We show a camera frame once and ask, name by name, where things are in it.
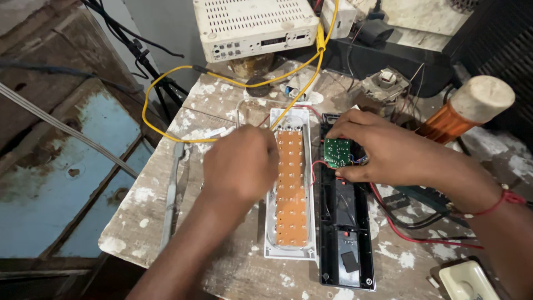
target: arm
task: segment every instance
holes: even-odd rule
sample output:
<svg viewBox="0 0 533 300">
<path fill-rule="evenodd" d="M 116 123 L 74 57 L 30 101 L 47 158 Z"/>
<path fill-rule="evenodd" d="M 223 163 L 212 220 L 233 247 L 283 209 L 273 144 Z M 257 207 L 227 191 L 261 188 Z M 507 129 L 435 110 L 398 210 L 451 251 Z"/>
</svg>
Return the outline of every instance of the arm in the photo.
<svg viewBox="0 0 533 300">
<path fill-rule="evenodd" d="M 219 139 L 204 157 L 204 189 L 189 216 L 127 299 L 186 299 L 211 254 L 272 187 L 278 161 L 267 129 L 247 125 Z"/>
<path fill-rule="evenodd" d="M 446 148 L 380 117 L 352 109 L 327 138 L 346 136 L 365 148 L 369 163 L 337 170 L 352 182 L 422 185 L 445 193 L 464 213 L 491 208 L 502 188 L 466 155 Z M 533 212 L 503 203 L 495 211 L 468 219 L 495 270 L 515 299 L 533 298 Z"/>
</svg>

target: workbench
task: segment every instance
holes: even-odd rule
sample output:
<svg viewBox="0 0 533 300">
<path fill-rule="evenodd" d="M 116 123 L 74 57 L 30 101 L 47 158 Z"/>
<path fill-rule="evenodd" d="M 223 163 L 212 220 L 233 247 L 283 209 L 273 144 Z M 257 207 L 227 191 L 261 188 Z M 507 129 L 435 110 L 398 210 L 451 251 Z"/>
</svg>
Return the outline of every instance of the workbench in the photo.
<svg viewBox="0 0 533 300">
<path fill-rule="evenodd" d="M 300 65 L 299 62 L 286 61 L 283 58 L 277 58 L 276 64 L 276 69 L 265 78 L 274 78 Z M 210 64 L 207 67 L 224 75 L 232 75 L 225 63 Z M 320 114 L 342 113 L 351 108 L 357 89 L 348 94 L 346 90 L 350 83 L 349 77 L 326 70 L 321 71 L 315 92 L 310 97 L 313 108 Z M 282 92 L 284 84 L 286 82 L 283 81 L 273 83 L 271 92 L 264 98 L 289 103 L 290 100 Z M 244 100 L 238 108 L 241 124 L 258 125 L 269 114 L 270 108 L 286 106 L 253 99 L 241 87 L 202 74 L 167 133 L 183 139 L 200 139 L 205 138 L 206 134 L 209 135 L 208 133 L 212 130 L 220 128 L 228 130 L 236 126 L 236 105 L 243 99 L 247 100 Z M 433 100 L 422 99 L 420 101 L 421 105 L 428 108 L 429 111 L 426 111 L 428 116 L 440 107 L 438 103 L 442 103 L 442 96 L 440 98 L 437 96 Z M 310 115 L 312 157 L 315 160 L 318 158 L 320 143 L 319 120 L 311 112 Z M 510 161 L 513 160 L 512 157 L 517 157 L 515 160 L 529 160 L 529 167 L 533 165 L 523 144 L 508 136 L 505 139 L 498 138 L 480 128 L 469 132 L 469 135 L 464 137 L 468 145 L 477 145 L 482 150 L 489 149 L 488 152 L 479 153 L 490 154 L 490 157 L 507 161 L 509 166 Z M 167 138 L 160 141 L 146 167 L 101 234 L 99 246 L 103 251 L 146 268 L 156 259 L 159 254 L 168 181 L 174 159 L 174 144 Z M 186 145 L 185 157 L 180 161 L 177 173 L 176 205 L 179 212 L 177 227 L 188 216 L 200 193 L 203 184 L 203 155 L 211 145 L 206 143 Z M 533 194 L 530 186 L 533 182 L 532 175 L 533 168 L 522 168 L 517 172 L 510 170 L 502 176 L 511 182 L 512 176 L 515 179 L 519 178 L 520 183 L 514 186 L 522 187 L 521 191 L 525 191 L 522 194 L 527 196 Z M 378 189 L 383 197 L 396 193 L 389 186 L 378 185 Z M 318 196 L 315 199 L 316 210 L 319 207 L 317 201 Z M 434 212 L 417 201 L 411 203 L 410 207 L 395 212 L 404 222 L 416 222 Z M 436 289 L 426 278 L 431 275 L 438 278 L 438 271 L 446 263 L 475 256 L 485 268 L 496 290 L 502 295 L 502 287 L 482 250 L 405 241 L 390 229 L 378 204 L 372 199 L 368 200 L 368 204 L 377 285 L 375 293 L 320 285 L 318 264 L 314 261 L 265 259 L 263 257 L 265 223 L 263 201 L 253 206 L 245 222 L 238 227 L 217 253 L 201 285 L 206 292 L 230 300 L 440 299 L 441 295 L 447 297 L 444 287 L 441 285 L 439 289 Z M 428 228 L 411 231 L 408 234 L 419 238 L 474 236 L 472 231 L 446 218 Z"/>
</svg>

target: red thread bracelet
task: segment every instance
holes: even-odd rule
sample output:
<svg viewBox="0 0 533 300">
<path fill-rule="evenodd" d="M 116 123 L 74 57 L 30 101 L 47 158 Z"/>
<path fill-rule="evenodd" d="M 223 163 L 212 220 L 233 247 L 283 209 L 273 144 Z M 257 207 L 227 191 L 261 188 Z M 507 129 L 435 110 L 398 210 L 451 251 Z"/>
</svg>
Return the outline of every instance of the red thread bracelet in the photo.
<svg viewBox="0 0 533 300">
<path fill-rule="evenodd" d="M 525 200 L 524 197 L 522 197 L 520 195 L 517 195 L 517 194 L 513 193 L 512 191 L 504 189 L 502 191 L 502 197 L 500 198 L 498 203 L 494 204 L 493 207 L 491 207 L 491 208 L 489 208 L 487 210 L 484 210 L 482 212 L 476 212 L 474 214 L 462 214 L 462 217 L 465 218 L 465 219 L 471 219 L 473 217 L 489 214 L 489 213 L 495 211 L 505 201 L 509 202 L 509 203 L 512 203 L 512 204 L 525 204 L 526 203 L 526 200 Z"/>
</svg>

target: blue painted wood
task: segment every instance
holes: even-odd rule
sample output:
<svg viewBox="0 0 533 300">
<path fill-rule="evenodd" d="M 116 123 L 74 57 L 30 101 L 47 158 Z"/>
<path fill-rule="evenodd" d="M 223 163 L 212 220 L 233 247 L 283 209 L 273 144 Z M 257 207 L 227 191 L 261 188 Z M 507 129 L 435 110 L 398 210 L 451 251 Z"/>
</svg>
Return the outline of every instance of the blue painted wood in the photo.
<svg viewBox="0 0 533 300">
<path fill-rule="evenodd" d="M 139 125 L 101 84 L 67 113 L 83 134 L 120 156 Z M 0 177 L 0 258 L 42 253 L 78 214 L 114 163 L 71 136 L 52 129 L 33 156 Z"/>
<path fill-rule="evenodd" d="M 143 141 L 133 151 L 127 163 L 133 170 L 140 173 L 144 165 L 148 162 L 148 159 L 152 156 L 152 153 L 154 153 L 154 148 L 147 141 Z M 98 248 L 98 238 L 120 205 L 120 201 L 114 199 L 115 193 L 119 189 L 128 191 L 134 182 L 135 179 L 123 170 L 120 170 L 111 179 L 106 189 L 98 197 L 94 205 L 87 212 L 87 215 L 78 224 L 63 246 L 53 256 L 98 257 L 102 252 Z"/>
</svg>

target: white cylinder cap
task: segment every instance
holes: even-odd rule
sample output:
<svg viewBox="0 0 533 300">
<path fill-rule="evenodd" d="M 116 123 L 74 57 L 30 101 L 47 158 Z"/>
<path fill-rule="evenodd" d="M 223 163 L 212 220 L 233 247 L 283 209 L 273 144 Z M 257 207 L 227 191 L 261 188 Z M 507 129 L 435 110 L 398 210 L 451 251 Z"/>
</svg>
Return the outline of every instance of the white cylinder cap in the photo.
<svg viewBox="0 0 533 300">
<path fill-rule="evenodd" d="M 450 99 L 463 118 L 486 123 L 514 103 L 514 91 L 503 80 L 481 75 L 472 77 Z"/>
</svg>

